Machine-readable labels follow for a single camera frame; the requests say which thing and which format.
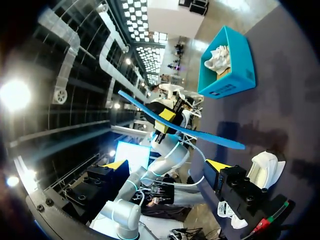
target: floor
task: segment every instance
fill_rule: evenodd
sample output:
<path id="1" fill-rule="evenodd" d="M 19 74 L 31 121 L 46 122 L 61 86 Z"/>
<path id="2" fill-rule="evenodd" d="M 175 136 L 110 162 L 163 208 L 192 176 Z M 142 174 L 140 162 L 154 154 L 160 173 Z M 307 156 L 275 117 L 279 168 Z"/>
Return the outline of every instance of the floor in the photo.
<path id="1" fill-rule="evenodd" d="M 276 0 L 209 0 L 209 8 L 195 39 L 186 43 L 180 75 L 185 78 L 184 88 L 197 91 L 200 58 L 223 25 L 245 34 L 264 16 L 278 6 Z M 180 179 L 185 183 L 192 154 L 179 169 Z M 203 228 L 208 240 L 218 237 L 220 226 L 206 204 L 195 205 L 184 222 L 189 229 Z"/>

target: cable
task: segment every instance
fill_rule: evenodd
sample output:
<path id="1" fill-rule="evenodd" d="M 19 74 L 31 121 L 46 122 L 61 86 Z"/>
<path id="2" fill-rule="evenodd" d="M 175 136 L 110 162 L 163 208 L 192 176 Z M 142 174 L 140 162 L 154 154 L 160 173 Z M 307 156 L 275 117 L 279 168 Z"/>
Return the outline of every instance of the cable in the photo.
<path id="1" fill-rule="evenodd" d="M 142 203 L 143 203 L 144 200 L 145 200 L 145 194 L 144 194 L 144 192 L 143 192 L 142 189 L 139 189 L 139 192 L 142 194 L 142 199 L 141 199 L 141 202 L 140 202 L 140 204 L 139 204 L 139 206 L 141 207 L 141 206 L 142 206 Z"/>
<path id="2" fill-rule="evenodd" d="M 183 141 L 183 140 L 181 139 L 181 137 L 179 137 L 179 140 L 181 140 L 182 143 L 186 143 L 186 144 L 190 145 L 193 149 L 197 150 L 197 151 L 200 153 L 200 155 L 202 156 L 203 161 L 206 161 L 206 157 L 205 157 L 204 153 L 203 153 L 197 146 L 195 146 L 195 145 L 192 144 L 191 142 Z M 203 181 L 203 179 L 205 179 L 205 176 L 202 176 L 202 178 L 201 178 L 199 181 L 197 181 L 196 183 L 193 183 L 193 184 L 170 183 L 170 182 L 153 180 L 153 179 L 146 178 L 146 177 L 144 177 L 144 179 L 151 180 L 151 181 L 156 182 L 156 183 L 167 184 L 167 185 L 172 185 L 172 186 L 193 187 L 193 186 L 196 186 L 196 185 L 198 185 L 199 183 L 201 183 L 201 182 Z"/>

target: robotic arm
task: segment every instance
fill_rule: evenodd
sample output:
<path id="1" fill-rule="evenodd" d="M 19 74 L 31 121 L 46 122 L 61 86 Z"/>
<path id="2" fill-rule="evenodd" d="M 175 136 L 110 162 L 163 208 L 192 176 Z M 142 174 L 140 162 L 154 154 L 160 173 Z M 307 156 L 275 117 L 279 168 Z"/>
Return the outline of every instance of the robotic arm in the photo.
<path id="1" fill-rule="evenodd" d="M 171 169 L 179 168 L 186 162 L 190 153 L 179 142 L 175 135 L 166 134 L 161 144 L 151 141 L 152 147 L 164 157 L 157 158 L 148 170 L 140 167 L 132 172 L 123 184 L 114 201 L 107 201 L 101 210 L 101 214 L 117 223 L 117 235 L 122 240 L 135 240 L 139 238 L 139 219 L 141 216 L 141 207 L 132 202 L 131 198 L 140 188 L 140 183 L 150 186 L 153 181 Z M 148 239 L 156 239 L 154 235 L 149 234 Z"/>

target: white duct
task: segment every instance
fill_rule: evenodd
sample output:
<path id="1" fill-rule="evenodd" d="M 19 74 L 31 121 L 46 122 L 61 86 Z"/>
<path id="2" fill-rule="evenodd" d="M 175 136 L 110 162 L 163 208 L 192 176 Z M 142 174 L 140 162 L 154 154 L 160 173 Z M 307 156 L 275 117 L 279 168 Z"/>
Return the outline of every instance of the white duct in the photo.
<path id="1" fill-rule="evenodd" d="M 100 12 L 99 15 L 103 20 L 103 22 L 105 23 L 106 27 L 110 31 L 110 35 L 105 41 L 105 44 L 99 56 L 100 67 L 102 68 L 102 70 L 108 73 L 111 77 L 113 77 L 116 81 L 118 81 L 119 83 L 124 85 L 126 88 L 128 88 L 133 93 L 133 95 L 135 95 L 141 101 L 148 102 L 148 99 L 146 98 L 146 96 L 144 96 L 142 92 L 140 92 L 139 89 L 137 89 L 136 86 L 134 86 L 128 79 L 126 79 L 125 76 L 123 76 L 109 61 L 107 61 L 108 53 L 114 41 L 117 42 L 117 44 L 121 49 L 125 49 L 127 46 L 125 45 L 122 38 L 120 37 L 120 34 L 117 32 L 116 26 L 112 22 L 108 13 Z"/>
<path id="2" fill-rule="evenodd" d="M 66 87 L 70 71 L 74 65 L 76 56 L 78 55 L 80 38 L 78 34 L 50 8 L 47 8 L 43 12 L 39 17 L 38 22 L 70 45 L 56 79 L 54 97 L 52 99 L 53 104 L 63 104 L 67 100 Z"/>

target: box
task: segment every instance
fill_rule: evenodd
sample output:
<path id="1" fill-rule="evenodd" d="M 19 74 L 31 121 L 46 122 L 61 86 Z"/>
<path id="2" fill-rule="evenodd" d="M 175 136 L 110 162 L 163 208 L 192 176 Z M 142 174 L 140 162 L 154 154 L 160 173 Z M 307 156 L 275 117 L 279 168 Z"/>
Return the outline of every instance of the box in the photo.
<path id="1" fill-rule="evenodd" d="M 217 78 L 217 73 L 205 67 L 211 51 L 219 46 L 229 46 L 230 72 Z M 245 36 L 228 26 L 223 26 L 201 57 L 198 93 L 219 99 L 256 87 L 254 63 Z"/>
<path id="2" fill-rule="evenodd" d="M 219 74 L 217 74 L 216 75 L 216 79 L 217 80 L 219 80 L 219 79 L 221 79 L 222 77 L 224 77 L 224 76 L 226 76 L 228 73 L 230 73 L 231 72 L 231 68 L 230 67 L 228 67 L 223 73 L 221 73 L 220 75 Z"/>

